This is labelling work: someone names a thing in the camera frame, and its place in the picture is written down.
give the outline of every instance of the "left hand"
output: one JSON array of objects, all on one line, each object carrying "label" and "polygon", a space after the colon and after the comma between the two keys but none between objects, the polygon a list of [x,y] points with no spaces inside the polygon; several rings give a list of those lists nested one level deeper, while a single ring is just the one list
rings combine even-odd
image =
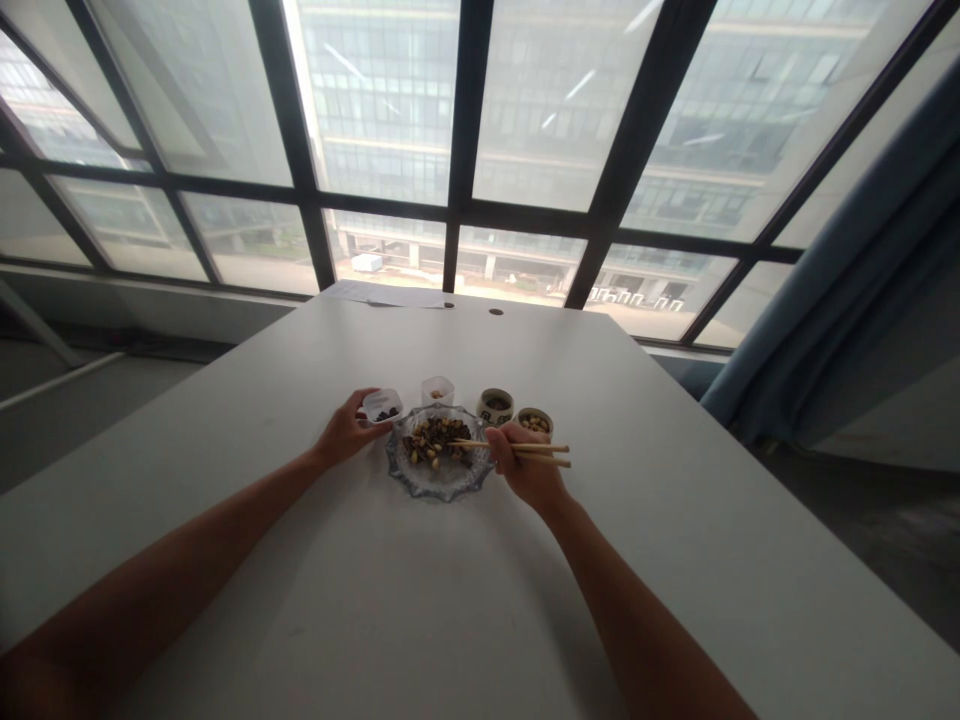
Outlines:
[{"label": "left hand", "polygon": [[360,421],[366,420],[366,413],[360,409],[363,399],[380,388],[354,390],[347,401],[337,408],[327,423],[326,429],[308,454],[324,470],[329,470],[356,455],[365,445],[393,429],[392,422],[382,422],[370,427],[360,427]]}]

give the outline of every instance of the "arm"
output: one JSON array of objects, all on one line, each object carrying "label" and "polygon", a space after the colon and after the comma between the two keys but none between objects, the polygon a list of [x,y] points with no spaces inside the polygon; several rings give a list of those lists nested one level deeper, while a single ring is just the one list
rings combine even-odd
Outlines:
[{"label": "arm", "polygon": [[353,393],[310,450],[126,561],[0,658],[0,715],[98,716],[203,612],[320,475],[390,431],[391,423],[358,423],[373,391]]},{"label": "arm", "polygon": [[488,429],[497,473],[550,528],[570,563],[632,717],[755,718],[713,661],[617,554],[552,465],[511,442],[549,438],[514,423]]}]

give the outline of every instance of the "clear glass bowl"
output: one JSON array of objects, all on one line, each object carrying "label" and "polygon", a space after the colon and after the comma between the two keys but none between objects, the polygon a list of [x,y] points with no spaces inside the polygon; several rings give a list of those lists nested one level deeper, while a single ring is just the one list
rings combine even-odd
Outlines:
[{"label": "clear glass bowl", "polygon": [[461,495],[476,492],[483,487],[483,479],[493,469],[490,460],[490,450],[477,448],[470,450],[470,467],[459,461],[441,456],[440,469],[434,470],[429,461],[421,461],[416,465],[410,462],[404,452],[402,438],[412,435],[413,429],[424,420],[435,417],[448,417],[451,420],[462,420],[470,430],[473,440],[485,442],[483,434],[485,423],[463,407],[450,407],[435,403],[427,407],[414,408],[410,413],[393,425],[393,432],[387,441],[387,459],[390,461],[390,475],[406,488],[410,497],[434,498],[441,502],[452,502]]}]

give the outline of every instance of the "chopsticks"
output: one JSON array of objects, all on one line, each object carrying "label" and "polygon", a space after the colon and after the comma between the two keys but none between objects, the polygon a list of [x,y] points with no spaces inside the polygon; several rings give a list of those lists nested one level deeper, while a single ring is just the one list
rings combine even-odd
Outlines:
[{"label": "chopsticks", "polygon": [[[489,448],[490,443],[478,442],[476,440],[455,440],[450,445],[464,448]],[[556,465],[558,467],[571,467],[569,460],[555,458],[550,455],[541,455],[544,452],[570,452],[569,445],[541,445],[540,443],[512,443],[510,445],[514,455],[521,460],[530,460],[532,462],[544,463],[545,465]]]}]

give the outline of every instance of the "small plastic cup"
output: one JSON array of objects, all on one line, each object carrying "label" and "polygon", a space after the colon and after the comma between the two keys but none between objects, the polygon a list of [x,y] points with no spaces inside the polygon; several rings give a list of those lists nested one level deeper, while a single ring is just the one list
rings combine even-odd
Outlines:
[{"label": "small plastic cup", "polygon": [[[367,395],[363,399],[363,409],[367,413],[367,421],[372,425],[399,420],[403,415],[403,403],[400,402],[400,396],[397,395],[396,390],[390,388],[384,388]],[[388,417],[377,420],[381,413],[387,413]]]},{"label": "small plastic cup", "polygon": [[[453,405],[453,383],[447,380],[443,375],[437,375],[429,380],[424,380],[420,384],[420,400],[423,407],[440,403],[441,405]],[[440,397],[433,397],[433,394],[439,392]]]}]

